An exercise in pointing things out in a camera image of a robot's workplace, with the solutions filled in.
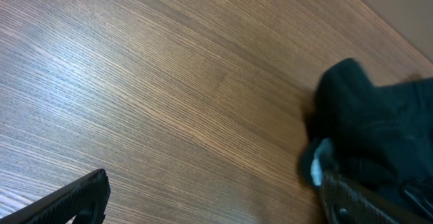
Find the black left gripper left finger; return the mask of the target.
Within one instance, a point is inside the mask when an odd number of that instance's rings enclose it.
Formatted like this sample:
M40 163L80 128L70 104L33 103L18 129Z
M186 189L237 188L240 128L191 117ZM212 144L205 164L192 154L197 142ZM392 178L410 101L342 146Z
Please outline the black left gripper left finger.
M110 197L104 169L97 169L1 219L1 224L102 224Z

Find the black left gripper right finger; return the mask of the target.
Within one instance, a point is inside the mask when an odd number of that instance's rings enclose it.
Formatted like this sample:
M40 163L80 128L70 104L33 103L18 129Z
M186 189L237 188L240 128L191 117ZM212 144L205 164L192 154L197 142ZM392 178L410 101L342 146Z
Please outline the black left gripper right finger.
M369 189L343 177L326 172L319 195L327 222L331 224L428 224Z

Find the black shorts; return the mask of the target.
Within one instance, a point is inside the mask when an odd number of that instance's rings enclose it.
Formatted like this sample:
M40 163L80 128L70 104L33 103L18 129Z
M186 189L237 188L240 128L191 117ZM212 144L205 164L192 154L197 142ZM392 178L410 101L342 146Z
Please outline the black shorts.
M431 219L432 79L378 87L348 58L323 74L313 99L299 164L306 183L339 173Z

